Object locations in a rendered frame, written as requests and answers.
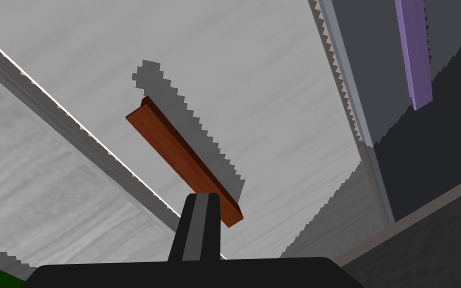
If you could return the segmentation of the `dark grey cupboard door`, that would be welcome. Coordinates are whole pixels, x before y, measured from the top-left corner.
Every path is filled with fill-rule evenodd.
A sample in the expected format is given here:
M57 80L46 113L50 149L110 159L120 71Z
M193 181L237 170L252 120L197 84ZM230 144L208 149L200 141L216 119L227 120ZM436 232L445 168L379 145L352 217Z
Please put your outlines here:
M424 0L432 101L413 109L394 0L332 0L356 117L400 221L461 184L461 0Z

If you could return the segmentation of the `light grey drawer front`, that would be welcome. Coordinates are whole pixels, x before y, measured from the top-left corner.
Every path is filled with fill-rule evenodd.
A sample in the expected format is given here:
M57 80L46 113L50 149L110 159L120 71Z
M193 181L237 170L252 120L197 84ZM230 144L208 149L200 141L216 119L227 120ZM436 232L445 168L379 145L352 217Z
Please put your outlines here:
M0 251L35 267L154 262L173 236L0 84Z
M308 0L0 0L0 49L180 212L189 187L126 120L160 63L244 215L228 258L339 261L384 229Z

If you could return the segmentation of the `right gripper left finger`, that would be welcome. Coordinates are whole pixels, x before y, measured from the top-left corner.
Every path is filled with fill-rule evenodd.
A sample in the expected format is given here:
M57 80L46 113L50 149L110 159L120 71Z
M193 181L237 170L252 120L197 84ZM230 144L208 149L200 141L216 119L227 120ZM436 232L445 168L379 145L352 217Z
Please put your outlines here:
M186 197L168 261L199 261L201 251L202 194L191 193Z

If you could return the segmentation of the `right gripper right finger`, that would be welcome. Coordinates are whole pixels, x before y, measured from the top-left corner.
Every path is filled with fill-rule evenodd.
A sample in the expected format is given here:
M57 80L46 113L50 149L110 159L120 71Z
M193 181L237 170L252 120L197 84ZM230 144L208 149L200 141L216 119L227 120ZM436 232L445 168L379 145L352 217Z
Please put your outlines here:
M200 261L217 261L221 248L221 207L216 193L196 194L197 217L200 224Z

